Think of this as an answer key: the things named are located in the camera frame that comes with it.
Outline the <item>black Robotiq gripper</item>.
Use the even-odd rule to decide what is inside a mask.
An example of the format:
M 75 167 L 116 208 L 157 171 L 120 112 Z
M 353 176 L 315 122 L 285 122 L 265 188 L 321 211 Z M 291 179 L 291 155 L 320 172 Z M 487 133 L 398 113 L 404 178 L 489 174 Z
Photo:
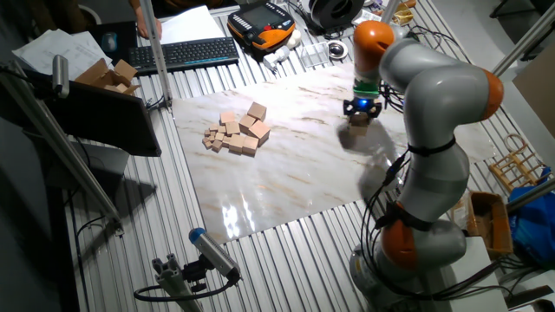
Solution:
M 366 113 L 371 119 L 376 119 L 382 111 L 382 104 L 373 99 L 355 97 L 352 101 L 343 101 L 343 114 L 351 116 L 357 113 Z

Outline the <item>person right hand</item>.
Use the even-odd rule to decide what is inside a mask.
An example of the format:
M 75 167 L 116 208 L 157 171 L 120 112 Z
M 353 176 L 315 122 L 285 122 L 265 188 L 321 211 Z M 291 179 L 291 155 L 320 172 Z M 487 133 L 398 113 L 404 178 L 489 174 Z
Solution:
M 138 33 L 141 37 L 147 39 L 148 38 L 147 24 L 146 24 L 145 18 L 143 16 L 142 9 L 137 8 L 134 11 L 134 13 L 135 13 L 135 16 L 136 16 L 136 19 L 137 19 Z M 158 31 L 158 35 L 159 35 L 159 37 L 162 37 L 161 22 L 158 19 L 156 19 L 155 22 L 156 22 L 156 29 Z

